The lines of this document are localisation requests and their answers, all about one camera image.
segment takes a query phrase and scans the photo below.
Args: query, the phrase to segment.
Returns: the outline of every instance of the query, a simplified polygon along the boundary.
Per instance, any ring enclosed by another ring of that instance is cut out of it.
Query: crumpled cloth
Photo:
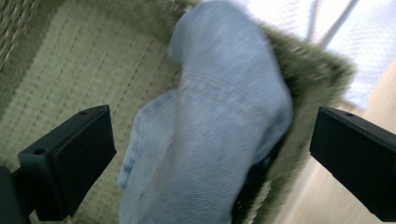
[[[290,125],[289,90],[266,36],[227,2],[186,13],[168,53],[182,78],[134,119],[120,223],[231,223],[249,168]]]

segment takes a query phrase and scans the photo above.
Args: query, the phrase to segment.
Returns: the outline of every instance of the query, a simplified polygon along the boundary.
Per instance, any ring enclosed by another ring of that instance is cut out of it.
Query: denim fabric
[[[290,94],[266,37],[226,2],[186,13],[169,56],[182,78],[134,120],[120,223],[231,223],[249,168],[290,125]]]

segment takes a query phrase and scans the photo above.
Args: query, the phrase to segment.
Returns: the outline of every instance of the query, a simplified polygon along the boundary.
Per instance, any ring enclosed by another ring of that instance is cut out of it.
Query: green woven fabric
[[[1,4],[1,32],[13,29],[18,35],[0,37],[0,164],[15,170],[18,152],[36,139],[79,110],[110,105],[118,154],[64,223],[118,223],[122,192],[116,182],[134,115],[177,87],[179,67],[167,59],[166,49],[186,1]],[[18,13],[9,13],[10,7]],[[28,20],[15,20],[26,15]],[[294,99],[294,122],[267,185],[262,188],[262,179],[249,188],[236,223],[271,223],[307,157],[318,106],[333,104],[351,74],[336,57],[279,32],[267,34]],[[34,215],[32,220],[38,222]]]

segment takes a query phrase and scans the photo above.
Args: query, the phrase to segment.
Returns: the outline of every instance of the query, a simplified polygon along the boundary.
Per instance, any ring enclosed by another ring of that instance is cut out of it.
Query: black object
[[[311,155],[382,221],[396,221],[396,135],[321,107]]]
[[[10,198],[0,222],[29,223],[33,210],[42,221],[73,216],[115,154],[108,105],[77,113],[18,155],[12,181],[0,169],[1,199]]]

